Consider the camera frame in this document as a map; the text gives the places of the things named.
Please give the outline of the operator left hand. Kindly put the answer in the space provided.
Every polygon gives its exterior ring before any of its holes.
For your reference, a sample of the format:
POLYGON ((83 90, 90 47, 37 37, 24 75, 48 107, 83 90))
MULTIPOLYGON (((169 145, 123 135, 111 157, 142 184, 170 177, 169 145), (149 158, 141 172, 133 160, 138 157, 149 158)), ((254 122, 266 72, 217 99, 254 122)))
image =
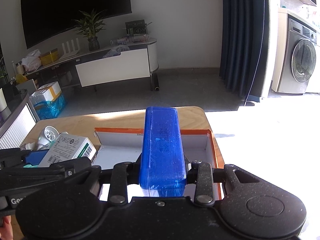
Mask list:
POLYGON ((11 225, 11 216, 1 218, 2 226, 0 227, 1 240, 13 240, 13 230, 11 225))

